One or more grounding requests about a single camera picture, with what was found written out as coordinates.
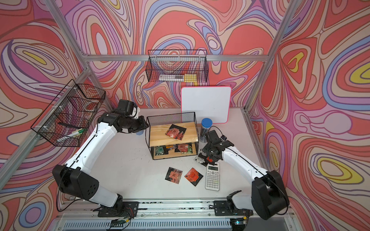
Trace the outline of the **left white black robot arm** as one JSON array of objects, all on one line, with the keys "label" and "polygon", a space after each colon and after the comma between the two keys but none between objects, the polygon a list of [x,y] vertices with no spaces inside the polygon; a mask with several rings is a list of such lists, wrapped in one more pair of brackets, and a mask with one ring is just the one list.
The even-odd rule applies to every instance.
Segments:
[{"label": "left white black robot arm", "polygon": [[86,142],[64,165],[52,171],[58,191],[106,208],[121,207],[122,196],[114,193],[92,177],[91,171],[98,157],[112,138],[123,130],[137,133],[149,127],[144,116],[123,116],[107,113],[101,116]]}]

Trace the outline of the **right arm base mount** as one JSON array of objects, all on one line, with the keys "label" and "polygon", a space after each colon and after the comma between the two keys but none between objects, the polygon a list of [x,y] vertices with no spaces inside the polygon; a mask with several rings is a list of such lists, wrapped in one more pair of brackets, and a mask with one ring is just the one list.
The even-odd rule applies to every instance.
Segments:
[{"label": "right arm base mount", "polygon": [[213,209],[216,216],[244,216],[250,217],[253,215],[253,210],[250,209],[239,209],[236,207],[235,203],[232,200],[232,197],[241,190],[237,190],[226,197],[226,200],[223,201],[214,201],[212,205],[209,205],[209,209]]}]

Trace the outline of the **red tea bag black edge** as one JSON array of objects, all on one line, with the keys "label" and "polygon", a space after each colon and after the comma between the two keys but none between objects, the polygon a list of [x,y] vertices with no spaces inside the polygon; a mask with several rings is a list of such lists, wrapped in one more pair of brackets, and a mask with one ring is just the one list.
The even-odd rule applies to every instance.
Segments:
[{"label": "red tea bag black edge", "polygon": [[173,167],[169,167],[165,180],[170,181],[175,184],[179,184],[181,177],[182,177],[182,171]]}]

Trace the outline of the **white patterned tea bag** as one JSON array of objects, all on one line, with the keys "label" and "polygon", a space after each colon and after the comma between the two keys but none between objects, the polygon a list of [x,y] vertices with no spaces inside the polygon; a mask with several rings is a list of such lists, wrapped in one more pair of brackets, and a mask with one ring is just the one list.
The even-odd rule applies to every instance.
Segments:
[{"label": "white patterned tea bag", "polygon": [[198,164],[201,164],[202,166],[207,166],[207,163],[205,162],[205,159],[202,158],[201,156],[197,155],[195,158],[194,158],[194,161]]}]

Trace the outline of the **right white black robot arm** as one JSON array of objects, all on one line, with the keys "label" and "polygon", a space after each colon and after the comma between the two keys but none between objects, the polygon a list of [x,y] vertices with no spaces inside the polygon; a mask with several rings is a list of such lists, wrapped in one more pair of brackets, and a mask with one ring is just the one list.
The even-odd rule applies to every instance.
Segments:
[{"label": "right white black robot arm", "polygon": [[206,166],[206,188],[219,190],[220,160],[237,170],[251,185],[250,194],[242,193],[241,190],[234,191],[226,197],[223,205],[214,205],[215,209],[219,209],[221,214],[227,212],[234,216],[241,216],[248,210],[255,211],[264,220],[288,212],[290,201],[277,171],[268,171],[258,166],[225,136],[219,137],[216,131],[206,133],[205,139],[206,144],[198,157]]}]

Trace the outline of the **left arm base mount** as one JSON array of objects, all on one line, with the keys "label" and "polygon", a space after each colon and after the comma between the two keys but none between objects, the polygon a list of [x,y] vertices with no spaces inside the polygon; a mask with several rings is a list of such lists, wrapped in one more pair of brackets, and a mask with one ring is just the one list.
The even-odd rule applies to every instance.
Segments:
[{"label": "left arm base mount", "polygon": [[138,201],[122,201],[119,200],[113,207],[101,206],[94,210],[98,212],[98,217],[110,218],[110,217],[129,217],[134,218],[138,213]]}]

